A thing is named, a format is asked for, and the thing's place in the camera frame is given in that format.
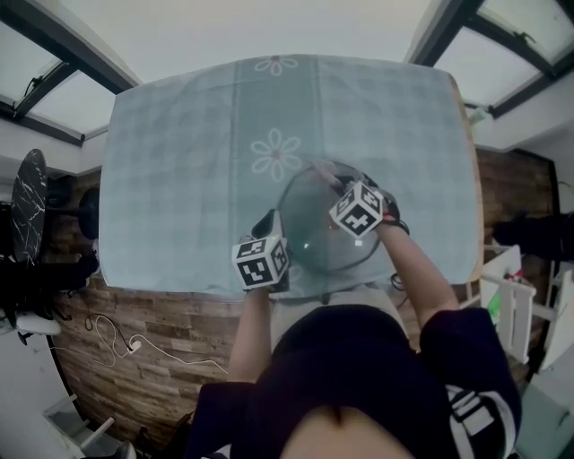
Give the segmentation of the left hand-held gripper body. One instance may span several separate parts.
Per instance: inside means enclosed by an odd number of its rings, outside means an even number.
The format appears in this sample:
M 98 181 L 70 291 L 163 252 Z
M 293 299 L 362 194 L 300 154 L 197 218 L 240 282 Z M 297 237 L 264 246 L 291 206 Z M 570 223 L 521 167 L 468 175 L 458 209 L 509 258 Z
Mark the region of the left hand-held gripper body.
M 289 289 L 290 258 L 287 239 L 281 236 L 251 239 L 232 248 L 232 262 L 244 291 Z

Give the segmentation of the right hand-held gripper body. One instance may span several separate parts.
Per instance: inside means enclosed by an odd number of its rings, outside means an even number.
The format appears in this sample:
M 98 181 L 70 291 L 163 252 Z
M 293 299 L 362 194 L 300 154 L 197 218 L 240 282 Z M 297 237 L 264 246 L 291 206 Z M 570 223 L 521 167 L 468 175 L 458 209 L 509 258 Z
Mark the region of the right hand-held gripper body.
M 383 195 L 361 181 L 331 208 L 333 222 L 352 237 L 363 237 L 383 220 Z

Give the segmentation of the person's right hand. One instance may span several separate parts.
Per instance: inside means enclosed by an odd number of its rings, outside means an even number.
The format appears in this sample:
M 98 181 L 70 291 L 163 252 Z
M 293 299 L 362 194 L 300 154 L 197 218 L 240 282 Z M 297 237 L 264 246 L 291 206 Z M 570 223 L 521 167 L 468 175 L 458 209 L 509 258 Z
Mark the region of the person's right hand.
M 383 223 L 388 225 L 398 225 L 401 217 L 394 197 L 387 193 L 383 193 Z

